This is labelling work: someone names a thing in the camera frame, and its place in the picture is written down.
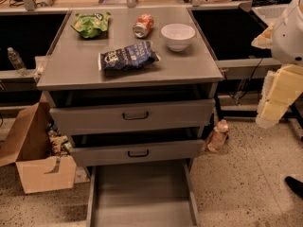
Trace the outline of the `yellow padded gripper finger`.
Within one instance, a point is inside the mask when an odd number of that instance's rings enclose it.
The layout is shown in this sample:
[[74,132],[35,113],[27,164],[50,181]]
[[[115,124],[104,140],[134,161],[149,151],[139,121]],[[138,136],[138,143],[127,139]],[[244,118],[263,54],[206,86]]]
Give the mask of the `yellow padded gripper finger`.
[[256,123],[263,129],[273,127],[302,93],[302,66],[286,64],[276,72],[268,71],[263,81]]

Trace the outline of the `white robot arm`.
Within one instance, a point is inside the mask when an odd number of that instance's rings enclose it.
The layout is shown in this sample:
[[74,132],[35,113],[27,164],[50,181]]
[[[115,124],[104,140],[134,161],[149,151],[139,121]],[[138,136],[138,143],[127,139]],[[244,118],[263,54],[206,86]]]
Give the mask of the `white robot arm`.
[[276,72],[267,73],[258,103],[256,123],[268,129],[303,93],[303,0],[292,0],[251,45],[271,49],[272,57],[281,63]]

